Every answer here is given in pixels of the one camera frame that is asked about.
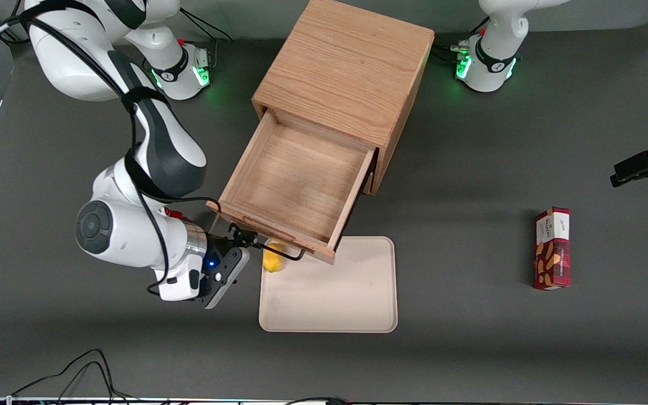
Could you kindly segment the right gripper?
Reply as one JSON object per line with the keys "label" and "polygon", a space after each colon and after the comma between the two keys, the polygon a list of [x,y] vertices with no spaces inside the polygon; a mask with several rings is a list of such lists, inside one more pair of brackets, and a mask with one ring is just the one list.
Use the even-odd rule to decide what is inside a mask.
{"label": "right gripper", "polygon": [[196,302],[205,309],[213,309],[234,285],[237,277],[250,259],[246,248],[257,243],[258,233],[229,224],[231,238],[214,235],[206,237],[206,254],[203,257],[199,292]]}

